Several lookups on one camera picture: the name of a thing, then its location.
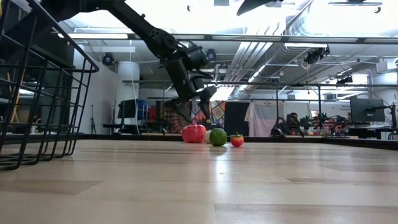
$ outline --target metal wire rack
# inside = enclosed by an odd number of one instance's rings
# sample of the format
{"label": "metal wire rack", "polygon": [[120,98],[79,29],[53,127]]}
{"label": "metal wire rack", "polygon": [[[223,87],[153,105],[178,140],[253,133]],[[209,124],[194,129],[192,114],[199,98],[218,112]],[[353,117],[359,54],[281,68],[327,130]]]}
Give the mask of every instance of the metal wire rack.
{"label": "metal wire rack", "polygon": [[[18,169],[23,165],[34,165],[42,161],[51,161],[54,158],[72,155],[75,150],[76,140],[78,139],[91,74],[99,70],[94,61],[68,36],[56,20],[38,2],[35,0],[27,0],[27,2],[32,8],[30,13],[34,15],[34,21],[32,21],[29,33],[20,34],[30,37],[27,43],[18,42],[9,37],[7,32],[4,32],[4,25],[7,20],[7,14],[9,13],[11,0],[2,1],[2,10],[0,13],[0,46],[12,44],[18,47],[19,50],[24,51],[23,58],[19,63],[9,62],[6,59],[3,63],[0,63],[0,72],[5,71],[13,74],[13,78],[0,78],[0,86],[7,86],[10,91],[10,97],[6,102],[7,110],[5,116],[0,120],[0,169]],[[53,63],[51,58],[41,56],[32,50],[38,19],[41,21],[45,20],[51,24],[83,56],[84,61],[81,68],[60,67]],[[28,61],[30,58],[36,58],[40,61],[40,66],[29,65]],[[39,73],[39,81],[36,85],[24,83],[25,74],[31,71]],[[44,82],[45,77],[53,75],[54,72],[58,74],[53,77],[57,79],[56,85],[46,86]],[[33,94],[32,103],[23,104],[19,102],[20,90],[27,90]],[[72,99],[73,97],[70,94],[72,90],[76,93],[74,99]],[[50,98],[51,103],[40,104],[41,97]],[[29,108],[29,115],[26,122],[14,121],[18,106],[27,106]],[[43,123],[35,122],[34,112],[39,106],[48,108],[46,110],[48,111],[47,120]],[[40,134],[34,135],[35,140],[40,143],[40,146],[38,149],[27,148],[29,139],[33,138],[31,129],[35,126],[41,130]],[[23,134],[19,136],[11,134],[9,131],[13,127],[23,129]],[[18,139],[19,144],[13,145],[11,149],[10,147],[3,149],[9,138]],[[63,144],[63,149],[56,151],[59,144]]]}

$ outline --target black wire basket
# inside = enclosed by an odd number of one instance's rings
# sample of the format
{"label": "black wire basket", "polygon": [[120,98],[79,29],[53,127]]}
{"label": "black wire basket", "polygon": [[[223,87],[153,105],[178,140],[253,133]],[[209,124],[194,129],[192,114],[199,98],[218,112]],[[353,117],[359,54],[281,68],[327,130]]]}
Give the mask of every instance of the black wire basket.
{"label": "black wire basket", "polygon": [[[29,15],[34,19],[31,21],[29,30],[21,29],[19,35],[28,37],[25,38],[25,42],[21,42],[4,31],[11,0],[2,0],[0,53],[2,50],[13,47],[15,51],[21,51],[23,56],[17,63],[11,60],[3,60],[0,63],[0,72],[7,73],[7,78],[0,78],[0,87],[5,87],[9,91],[9,97],[4,99],[3,103],[6,105],[6,111],[0,120],[0,169],[18,169],[20,166],[34,165],[72,155],[86,105],[91,74],[99,70],[94,61],[38,2],[34,0],[27,0],[27,2],[32,8]],[[38,21],[46,21],[50,24],[83,56],[81,68],[60,67],[52,62],[51,58],[32,50],[35,32],[37,32],[37,26],[40,26]],[[29,59],[32,58],[39,62],[39,66],[29,65]],[[27,72],[37,74],[36,84],[27,84],[24,81]],[[55,85],[45,85],[44,80],[49,75],[53,75],[53,79],[57,80]],[[31,103],[20,102],[21,90],[29,91],[33,95]],[[39,104],[42,97],[46,97],[49,103]],[[28,108],[29,111],[25,122],[19,122],[16,119],[16,109],[20,106]],[[42,123],[35,117],[38,107],[46,108],[47,119],[41,121]],[[13,134],[12,130],[15,128],[22,130],[21,133]],[[32,132],[36,128],[40,130],[40,134]],[[34,147],[27,147],[28,142],[32,140],[36,142]]]}

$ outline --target ceiling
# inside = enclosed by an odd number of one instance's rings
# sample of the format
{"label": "ceiling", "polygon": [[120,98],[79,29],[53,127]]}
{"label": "ceiling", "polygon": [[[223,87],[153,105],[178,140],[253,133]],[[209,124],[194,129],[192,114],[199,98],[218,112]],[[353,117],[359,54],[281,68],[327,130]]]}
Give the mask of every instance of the ceiling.
{"label": "ceiling", "polygon": [[[331,6],[332,0],[285,0],[281,7],[260,7],[252,12],[237,17],[236,11],[242,1],[230,0],[230,6],[214,6],[214,0],[128,0],[126,1],[138,13],[145,13],[146,19],[156,27],[166,29],[173,34],[251,34],[251,35],[310,35],[333,37],[392,37],[396,31],[394,14],[395,0],[374,0],[382,3],[382,11],[375,14],[376,7],[363,6]],[[131,33],[132,31],[120,23],[106,11],[79,14],[65,21],[63,27],[69,32],[86,33]],[[119,49],[112,53],[118,61],[131,60],[140,64],[141,78],[144,80],[168,80],[169,76],[163,68],[159,68],[158,59],[147,49],[145,43],[139,40],[87,40],[82,43],[85,50],[94,58],[100,59],[105,52],[114,47]],[[246,81],[255,70],[269,61],[275,50],[281,53],[284,44],[256,44],[250,49],[250,43],[240,42],[195,42],[205,51],[214,49],[216,63],[227,63],[230,68],[244,68],[246,71],[234,73],[228,71],[226,76],[231,80]],[[344,69],[357,67],[357,70],[374,67],[371,63],[381,57],[398,57],[396,45],[353,45],[331,44],[331,56],[324,58],[322,63],[333,65],[312,65],[308,70],[302,67],[302,60],[311,48],[295,48],[291,55],[280,55],[273,58],[274,65],[266,66],[263,76],[280,75],[280,82],[321,82],[329,79]],[[216,63],[210,63],[207,68],[213,68]],[[286,64],[296,67],[284,67]],[[267,82],[268,79],[256,80]]]}

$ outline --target wire grid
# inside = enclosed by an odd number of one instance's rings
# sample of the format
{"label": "wire grid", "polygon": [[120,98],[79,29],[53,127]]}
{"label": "wire grid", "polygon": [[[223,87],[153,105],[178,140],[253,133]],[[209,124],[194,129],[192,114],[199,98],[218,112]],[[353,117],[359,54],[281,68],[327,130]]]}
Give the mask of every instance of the wire grid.
{"label": "wire grid", "polygon": [[[0,85],[8,86],[11,91],[11,97],[7,102],[7,110],[5,114],[5,118],[0,121],[1,125],[1,135],[0,135],[0,169],[18,169],[23,165],[34,165],[38,164],[42,161],[51,161],[54,158],[62,158],[64,156],[70,156],[75,151],[76,140],[78,139],[78,132],[80,129],[81,118],[83,115],[83,111],[86,105],[86,98],[88,93],[88,87],[90,85],[91,74],[95,73],[99,70],[98,66],[92,61],[92,59],[78,46],[78,44],[70,38],[67,33],[62,30],[62,28],[57,24],[57,22],[48,14],[48,12],[36,1],[28,0],[29,5],[32,7],[32,12],[34,16],[34,21],[32,22],[32,27],[30,28],[29,34],[21,34],[28,35],[29,41],[27,44],[21,44],[10,37],[8,37],[4,33],[4,24],[7,19],[7,13],[9,10],[10,0],[3,0],[2,4],[2,12],[0,18],[0,41],[7,41],[7,43],[14,44],[20,48],[24,49],[23,60],[15,65],[3,63],[0,64],[0,68],[5,68],[10,70],[11,73],[14,74],[14,79],[4,79],[0,78]],[[45,19],[51,24],[59,33],[61,33],[64,38],[69,41],[70,45],[72,45],[79,53],[82,54],[84,61],[83,66],[81,68],[62,68],[58,65],[51,62],[49,58],[45,58],[34,51],[32,51],[32,43],[36,28],[37,19]],[[29,66],[28,59],[30,58],[38,58],[44,66]],[[36,70],[39,71],[39,81],[37,85],[26,85],[23,83],[24,75],[26,72]],[[47,71],[55,70],[58,72],[57,84],[55,86],[45,86],[44,78],[46,77]],[[80,77],[76,78],[72,75],[72,73],[80,73]],[[53,94],[42,91],[44,88],[53,88]],[[31,104],[21,104],[18,102],[19,91],[20,90],[28,90],[31,91],[33,95],[33,100]],[[76,98],[72,99],[71,96],[61,96],[60,92],[65,93],[67,90],[75,90],[77,92]],[[40,105],[41,107],[48,107],[48,117],[45,123],[37,124],[34,123],[34,112],[39,105],[40,97],[47,96],[51,98],[51,104]],[[30,107],[29,115],[27,122],[13,122],[14,113],[16,111],[17,106],[28,106]],[[55,121],[56,109],[60,108],[59,112],[59,122]],[[69,120],[68,124],[63,124],[63,121]],[[4,150],[4,143],[7,141],[7,137],[10,137],[8,130],[10,127],[18,126],[22,127],[24,133],[21,138],[18,138],[21,143],[19,149],[16,151],[13,150]],[[39,126],[43,134],[36,135],[40,138],[40,146],[36,150],[32,150],[29,148],[27,151],[27,143],[29,138],[32,137],[31,128],[33,126]],[[62,151],[57,151],[56,148],[60,141],[65,141],[63,145]]]}

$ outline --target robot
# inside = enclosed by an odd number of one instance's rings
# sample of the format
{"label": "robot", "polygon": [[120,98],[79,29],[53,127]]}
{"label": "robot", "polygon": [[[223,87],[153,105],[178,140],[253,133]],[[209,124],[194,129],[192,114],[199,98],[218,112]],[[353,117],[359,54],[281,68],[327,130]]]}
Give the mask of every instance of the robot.
{"label": "robot", "polygon": [[[41,5],[57,22],[69,19],[80,12],[109,11],[146,43],[148,49],[160,59],[167,70],[178,97],[168,101],[165,106],[172,108],[186,120],[190,120],[190,112],[185,104],[193,98],[199,98],[201,110],[207,119],[210,118],[209,102],[216,92],[216,87],[204,87],[203,79],[212,79],[213,76],[200,71],[209,62],[201,47],[195,44],[190,47],[182,45],[168,32],[148,23],[144,19],[145,15],[139,15],[125,3],[125,0],[42,0]],[[23,34],[28,34],[32,26],[35,26],[33,43],[52,31],[48,21],[36,17],[31,12],[5,34],[27,45],[30,37]],[[0,43],[0,59],[3,62],[13,62],[23,53],[24,49],[20,47],[15,47],[6,41]]]}

